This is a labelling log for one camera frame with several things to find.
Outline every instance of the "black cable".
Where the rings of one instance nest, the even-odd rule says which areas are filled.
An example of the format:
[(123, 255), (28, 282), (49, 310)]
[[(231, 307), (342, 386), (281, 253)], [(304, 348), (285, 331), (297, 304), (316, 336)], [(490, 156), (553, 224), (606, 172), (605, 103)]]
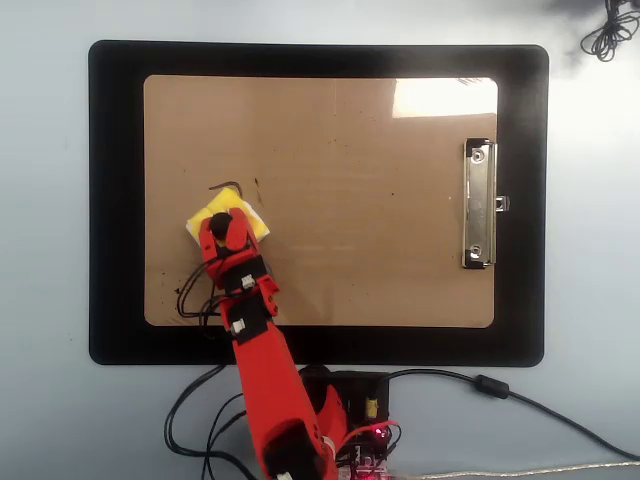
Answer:
[(216, 438), (213, 438), (213, 439), (212, 439), (212, 437), (213, 437), (213, 434), (214, 434), (214, 432), (216, 430), (216, 426), (218, 425), (218, 420), (220, 420), (220, 416), (222, 415), (222, 412), (224, 412), (225, 408), (227, 408), (231, 402), (233, 402), (234, 400), (236, 400), (236, 399), (238, 399), (238, 398), (240, 398), (242, 396), (243, 396), (242, 393), (238, 393), (238, 394), (234, 395), (229, 400), (224, 402), (222, 404), (222, 406), (220, 407), (220, 410), (218, 410), (218, 414), (216, 415), (216, 418), (213, 421), (213, 425), (211, 425), (211, 430), (209, 430), (209, 435), (207, 436), (207, 444), (206, 444), (207, 448), (205, 450), (204, 461), (202, 463), (202, 474), (201, 474), (201, 478), (202, 479), (204, 479), (205, 471), (208, 469), (209, 470), (209, 476), (211, 477), (212, 480), (215, 480), (215, 478), (213, 476), (213, 471), (211, 469), (211, 462), (209, 461), (209, 452), (211, 451), (211, 448), (213, 447), (213, 444), (215, 443), (215, 440), (216, 440), (217, 436), (216, 436)]
[(623, 450), (619, 447), (616, 447), (615, 445), (612, 445), (611, 443), (607, 442), (602, 437), (592, 432), (585, 426), (580, 425), (579, 423), (571, 420), (570, 418), (565, 417), (564, 415), (556, 412), (555, 410), (552, 410), (551, 408), (541, 403), (538, 403), (535, 400), (531, 400), (530, 398), (525, 397), (524, 395), (520, 395), (519, 393), (512, 392), (507, 383), (501, 382), (500, 380), (496, 380), (490, 377), (486, 377), (484, 375), (477, 375), (475, 378), (472, 378), (457, 372), (451, 372), (448, 370), (440, 370), (435, 368), (413, 368), (413, 369), (407, 369), (407, 370), (399, 370), (397, 372), (393, 372), (380, 377), (380, 379), (376, 382), (376, 391), (382, 383), (387, 382), (393, 378), (402, 377), (405, 375), (437, 375), (437, 376), (455, 378), (457, 380), (470, 383), (471, 385), (473, 385), (473, 387), (477, 391), (481, 393), (485, 393), (487, 395), (491, 395), (493, 397), (501, 398), (501, 399), (505, 399), (509, 397), (515, 398), (516, 400), (519, 400), (529, 405), (530, 407), (534, 407), (540, 410), (541, 412), (546, 413), (547, 415), (555, 418), (556, 420), (559, 420), (560, 422), (570, 426), (574, 430), (577, 430), (578, 432), (582, 433), (587, 438), (593, 440), (594, 442), (604, 447), (605, 449), (613, 453), (616, 453), (622, 457), (625, 457), (629, 460), (640, 461), (640, 455), (627, 452), (626, 450)]
[(457, 372), (450, 372), (449, 370), (441, 370), (438, 368), (408, 368), (406, 370), (398, 370), (397, 372), (388, 373), (387, 375), (380, 377), (376, 381), (374, 389), (369, 392), (369, 398), (376, 397), (378, 389), (383, 383), (388, 382), (389, 380), (392, 380), (394, 378), (404, 377), (405, 375), (436, 375), (440, 377), (455, 378), (457, 380), (463, 380), (469, 383), (474, 382), (473, 378), (467, 375), (463, 375)]
[(203, 458), (208, 456), (209, 458), (219, 458), (221, 460), (225, 460), (228, 463), (231, 463), (235, 466), (240, 473), (244, 475), (247, 480), (258, 480), (255, 475), (251, 473), (251, 471), (242, 463), (237, 457), (220, 450), (211, 450), (211, 451), (199, 451), (193, 450), (191, 448), (186, 448), (178, 444), (173, 438), (173, 420), (175, 419), (176, 413), (180, 406), (185, 402), (185, 400), (195, 392), (200, 386), (202, 386), (205, 382), (212, 379), (216, 375), (218, 375), (222, 370), (224, 370), (225, 365), (219, 365), (215, 368), (212, 368), (208, 372), (200, 375), (193, 382), (191, 382), (187, 388), (178, 396), (178, 399), (169, 410), (169, 414), (164, 422), (164, 442), (167, 445), (167, 448), (171, 450), (173, 453), (182, 455), (185, 457), (196, 457)]
[(547, 415), (552, 416), (553, 418), (555, 418), (556, 420), (561, 421), (562, 423), (565, 423), (566, 425), (569, 425), (571, 428), (579, 431), (580, 433), (582, 433), (583, 435), (587, 436), (588, 438), (590, 438), (591, 440), (593, 440), (594, 442), (598, 443), (599, 445), (601, 445), (602, 447), (606, 448), (607, 450), (610, 450), (614, 453), (617, 453), (618, 455), (620, 455), (621, 457), (625, 457), (628, 458), (629, 460), (633, 460), (633, 461), (640, 461), (640, 455), (635, 455), (633, 453), (627, 452), (626, 450), (622, 450), (619, 447), (616, 447), (615, 445), (612, 445), (611, 443), (607, 442), (604, 438), (602, 438), (601, 436), (597, 435), (596, 433), (592, 432), (591, 430), (589, 430), (587, 427), (584, 427), (582, 425), (580, 425), (577, 422), (574, 422), (573, 420), (571, 420), (570, 418), (565, 417), (564, 415), (551, 410), (549, 407), (536, 402), (535, 400), (531, 400), (528, 397), (525, 397), (524, 395), (520, 395), (519, 393), (516, 392), (510, 392), (509, 396), (512, 398), (515, 398), (517, 400), (520, 400), (521, 402), (533, 407), (533, 408), (537, 408), (538, 410), (540, 410), (541, 412), (546, 413)]
[(618, 45), (633, 38), (640, 27), (640, 11), (621, 14), (620, 6), (625, 3), (628, 0), (605, 0), (607, 21), (582, 39), (580, 48), (584, 53), (596, 56), (601, 62), (610, 62), (616, 56)]

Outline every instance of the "robotic arm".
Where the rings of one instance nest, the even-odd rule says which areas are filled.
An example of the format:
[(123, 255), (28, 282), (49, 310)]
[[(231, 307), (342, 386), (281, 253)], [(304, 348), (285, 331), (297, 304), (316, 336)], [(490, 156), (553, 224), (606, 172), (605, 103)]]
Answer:
[(207, 273), (224, 290), (220, 313), (233, 349), (262, 470), (276, 480), (338, 480), (336, 447), (347, 415), (335, 388), (315, 412), (284, 336), (272, 319), (279, 291), (244, 212), (205, 220), (200, 246)]

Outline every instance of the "metal binder clip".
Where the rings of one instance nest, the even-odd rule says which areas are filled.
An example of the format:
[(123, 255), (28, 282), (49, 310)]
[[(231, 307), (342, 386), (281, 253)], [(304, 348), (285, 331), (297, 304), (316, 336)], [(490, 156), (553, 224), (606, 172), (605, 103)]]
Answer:
[(496, 212), (509, 198), (496, 195), (498, 145), (468, 138), (464, 146), (464, 232), (462, 266), (485, 268), (496, 261)]

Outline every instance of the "sponge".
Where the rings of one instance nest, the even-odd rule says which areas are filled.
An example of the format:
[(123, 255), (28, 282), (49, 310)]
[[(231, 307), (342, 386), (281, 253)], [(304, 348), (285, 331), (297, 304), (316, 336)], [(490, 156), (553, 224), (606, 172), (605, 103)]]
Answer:
[(269, 234), (269, 228), (251, 208), (251, 205), (242, 200), (235, 190), (227, 187), (223, 188), (206, 207), (187, 220), (187, 231), (200, 245), (200, 225), (202, 222), (216, 213), (228, 212), (231, 208), (239, 208), (245, 213), (256, 240), (260, 241)]

